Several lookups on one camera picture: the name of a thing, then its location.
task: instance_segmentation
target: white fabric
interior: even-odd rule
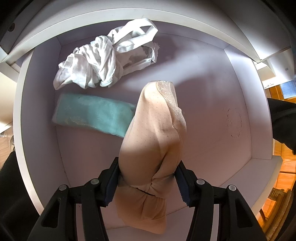
[[[145,32],[141,27],[150,26]],[[129,21],[107,36],[74,49],[59,64],[53,84],[56,90],[76,83],[81,88],[112,86],[122,76],[156,63],[159,46],[152,40],[156,26],[147,18]]]

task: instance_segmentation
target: beige fabric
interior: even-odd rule
[[[115,193],[118,216],[126,225],[162,234],[166,197],[180,160],[186,123],[170,82],[150,82],[119,153],[121,176]]]

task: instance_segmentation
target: folded beige garment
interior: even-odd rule
[[[119,153],[121,176],[115,193],[126,225],[162,234],[166,197],[180,160],[186,123],[171,82],[148,83]]]

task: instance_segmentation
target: turquoise folded cloth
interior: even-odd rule
[[[124,137],[135,105],[98,96],[61,94],[52,121],[62,126],[86,127]]]

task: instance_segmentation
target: glittery trim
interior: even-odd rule
[[[186,135],[186,122],[182,115],[182,110],[178,107],[175,87],[172,82],[158,81],[156,83],[156,88],[159,91],[159,93],[163,96],[168,105],[173,126],[175,130],[178,132],[179,137],[183,143],[184,140],[182,139],[182,137],[185,137]]]

